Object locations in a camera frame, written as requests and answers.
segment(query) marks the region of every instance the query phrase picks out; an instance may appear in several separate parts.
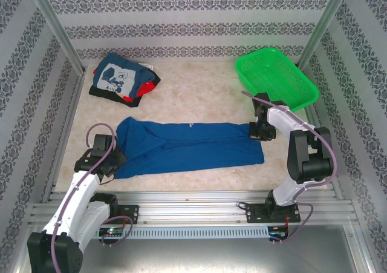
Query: pile of clothes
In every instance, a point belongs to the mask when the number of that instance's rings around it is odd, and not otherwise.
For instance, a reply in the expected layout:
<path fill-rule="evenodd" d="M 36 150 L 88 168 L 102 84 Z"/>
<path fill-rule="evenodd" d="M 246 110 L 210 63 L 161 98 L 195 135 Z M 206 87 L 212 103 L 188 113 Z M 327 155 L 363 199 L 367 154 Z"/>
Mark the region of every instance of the pile of clothes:
<path fill-rule="evenodd" d="M 94 70 L 89 94 L 134 108 L 159 82 L 157 74 L 145 66 L 108 53 Z"/>

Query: damask wallpaper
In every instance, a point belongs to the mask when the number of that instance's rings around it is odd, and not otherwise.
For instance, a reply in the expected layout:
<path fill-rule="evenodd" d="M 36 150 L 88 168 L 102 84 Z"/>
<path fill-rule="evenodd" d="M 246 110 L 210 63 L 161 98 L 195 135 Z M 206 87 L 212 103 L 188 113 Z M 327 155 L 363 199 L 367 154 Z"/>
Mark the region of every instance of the damask wallpaper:
<path fill-rule="evenodd" d="M 0 272 L 39 202 L 78 74 L 33 0 L 0 0 Z"/>
<path fill-rule="evenodd" d="M 387 0 L 343 0 L 304 70 L 377 272 L 387 271 Z"/>
<path fill-rule="evenodd" d="M 297 61 L 329 0 L 50 0 L 85 65 L 234 60 L 272 45 Z"/>

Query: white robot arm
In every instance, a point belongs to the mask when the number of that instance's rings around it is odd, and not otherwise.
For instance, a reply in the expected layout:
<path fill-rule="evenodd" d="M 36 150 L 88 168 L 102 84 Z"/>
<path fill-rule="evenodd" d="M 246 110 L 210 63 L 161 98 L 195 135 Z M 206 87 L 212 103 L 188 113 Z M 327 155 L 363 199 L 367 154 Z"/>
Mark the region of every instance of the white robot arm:
<path fill-rule="evenodd" d="M 270 102 L 266 93 L 256 97 Z M 264 220 L 284 219 L 294 210 L 295 198 L 304 188 L 322 183 L 333 173 L 333 161 L 329 151 L 322 142 L 305 126 L 313 129 L 331 146 L 331 136 L 327 128 L 316 128 L 304 122 L 294 120 L 289 115 L 289 107 L 283 102 L 273 102 L 281 109 L 258 102 L 253 99 L 257 122 L 250 122 L 249 136 L 251 139 L 268 141 L 275 139 L 276 128 L 289 139 L 287 168 L 288 175 L 284 181 L 266 199 L 266 207 L 257 210 L 257 214 L 265 214 Z"/>
<path fill-rule="evenodd" d="M 95 136 L 93 148 L 88 149 L 76 162 L 70 188 L 53 218 L 42 232 L 33 232 L 28 239 L 32 273 L 56 272 L 50 254 L 50 243 L 58 223 L 60 225 L 56 234 L 55 251 L 60 271 L 77 273 L 82 266 L 83 252 L 100 225 L 108 218 L 119 215 L 119 204 L 115 195 L 95 193 L 103 177 L 111 176 L 126 162 L 118 147 L 76 187 L 87 171 L 104 156 L 111 141 L 112 136 Z M 76 191 L 67 204 L 62 220 L 58 222 L 59 213 L 74 188 Z"/>

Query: metal platform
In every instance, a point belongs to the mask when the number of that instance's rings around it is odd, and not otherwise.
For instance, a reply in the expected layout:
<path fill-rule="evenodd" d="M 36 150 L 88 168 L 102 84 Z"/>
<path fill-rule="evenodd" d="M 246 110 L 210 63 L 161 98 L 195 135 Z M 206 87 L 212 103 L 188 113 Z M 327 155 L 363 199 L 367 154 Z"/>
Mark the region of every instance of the metal platform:
<path fill-rule="evenodd" d="M 342 228 L 308 226 L 283 246 L 262 238 L 224 238 L 131 240 L 106 249 L 92 240 L 81 273 L 105 272 L 355 273 L 356 267 Z"/>
<path fill-rule="evenodd" d="M 189 239 L 231 238 L 248 241 L 252 238 L 267 238 L 268 225 L 283 225 L 283 223 L 248 224 L 245 211 L 237 207 L 239 202 L 263 203 L 267 191 L 112 193 L 117 195 L 121 205 L 140 206 L 138 224 L 134 226 L 127 242 L 130 240 L 136 240 L 136 242 L 186 240 L 188 242 Z M 53 192 L 48 203 L 33 205 L 26 238 L 32 231 L 40 231 L 51 219 L 63 196 L 64 194 Z M 327 189 L 309 189 L 300 196 L 299 201 L 311 203 L 314 206 L 314 213 L 307 223 L 308 228 L 336 226 L 343 231 L 347 242 L 345 245 L 350 252 L 351 260 L 348 264 L 354 264 L 356 269 L 354 272 L 374 272 L 352 201 L 337 199 L 332 185 Z M 309 207 L 300 206 L 299 209 L 303 220 L 309 213 Z M 290 229 L 296 225 L 298 223 L 291 223 Z M 320 250 L 321 248 L 316 246 L 316 255 L 322 254 Z M 19 256 L 16 272 L 29 272 L 28 263 L 27 250 L 24 248 Z"/>

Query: green basket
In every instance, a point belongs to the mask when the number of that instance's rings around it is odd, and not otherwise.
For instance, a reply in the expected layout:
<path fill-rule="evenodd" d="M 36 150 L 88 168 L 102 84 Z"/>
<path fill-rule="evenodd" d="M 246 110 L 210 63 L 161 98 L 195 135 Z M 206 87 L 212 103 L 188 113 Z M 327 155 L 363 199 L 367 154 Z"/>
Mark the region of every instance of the green basket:
<path fill-rule="evenodd" d="M 317 87 L 278 49 L 263 48 L 243 56 L 235 69 L 249 93 L 267 93 L 271 101 L 281 100 L 292 111 L 319 98 Z"/>

